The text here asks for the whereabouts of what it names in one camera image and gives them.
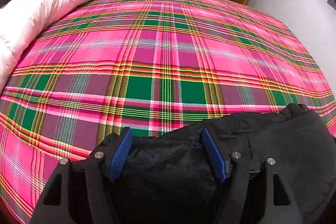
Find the black puffer jacket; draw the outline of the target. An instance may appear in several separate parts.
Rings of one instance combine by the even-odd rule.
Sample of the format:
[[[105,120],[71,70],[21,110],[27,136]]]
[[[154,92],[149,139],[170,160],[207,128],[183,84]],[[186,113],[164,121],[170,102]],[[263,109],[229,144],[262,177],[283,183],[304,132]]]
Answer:
[[[335,196],[335,139],[303,104],[135,138],[108,187],[120,223],[314,223]]]

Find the pink plaid bed sheet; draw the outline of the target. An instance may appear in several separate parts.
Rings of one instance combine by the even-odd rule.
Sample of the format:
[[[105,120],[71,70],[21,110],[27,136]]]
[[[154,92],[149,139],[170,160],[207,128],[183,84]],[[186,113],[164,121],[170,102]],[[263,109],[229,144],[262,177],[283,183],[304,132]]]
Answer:
[[[335,133],[321,69],[276,18],[228,0],[93,0],[30,43],[1,94],[1,200],[29,223],[58,160],[110,133],[224,115],[315,110]]]

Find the white pink quilt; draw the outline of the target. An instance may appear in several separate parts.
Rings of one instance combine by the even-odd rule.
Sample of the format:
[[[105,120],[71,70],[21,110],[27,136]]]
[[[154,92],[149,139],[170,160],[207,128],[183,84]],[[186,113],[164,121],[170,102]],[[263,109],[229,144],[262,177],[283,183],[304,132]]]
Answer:
[[[1,89],[23,51],[46,27],[91,0],[11,0],[1,8]]]

